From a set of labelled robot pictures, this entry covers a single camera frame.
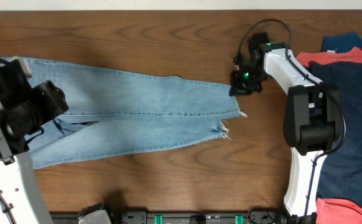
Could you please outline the light blue denim jeans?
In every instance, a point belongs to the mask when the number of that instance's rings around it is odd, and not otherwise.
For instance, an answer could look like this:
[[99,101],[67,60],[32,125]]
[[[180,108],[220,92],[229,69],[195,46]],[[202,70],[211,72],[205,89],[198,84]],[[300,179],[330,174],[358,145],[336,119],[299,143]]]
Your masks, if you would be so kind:
[[30,86],[49,80],[68,105],[43,134],[25,136],[35,169],[226,138],[224,123],[242,114],[225,84],[25,59]]

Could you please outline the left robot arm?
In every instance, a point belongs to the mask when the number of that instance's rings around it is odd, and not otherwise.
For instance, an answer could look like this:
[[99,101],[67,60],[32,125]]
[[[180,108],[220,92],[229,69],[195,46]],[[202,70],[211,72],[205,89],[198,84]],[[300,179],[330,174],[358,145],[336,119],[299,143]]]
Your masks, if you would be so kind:
[[0,58],[0,223],[52,223],[29,152],[30,135],[68,110],[65,94],[51,81],[31,87],[28,63]]

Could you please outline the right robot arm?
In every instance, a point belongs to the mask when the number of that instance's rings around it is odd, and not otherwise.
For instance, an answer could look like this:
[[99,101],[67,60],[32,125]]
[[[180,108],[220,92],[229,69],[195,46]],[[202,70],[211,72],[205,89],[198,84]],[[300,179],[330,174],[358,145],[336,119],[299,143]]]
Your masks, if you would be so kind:
[[238,52],[233,60],[230,95],[260,93],[269,77],[285,92],[283,135],[292,163],[284,208],[294,221],[313,219],[322,164],[345,134],[340,91],[309,73],[285,42],[271,42],[265,32],[253,34],[247,45],[249,58]]

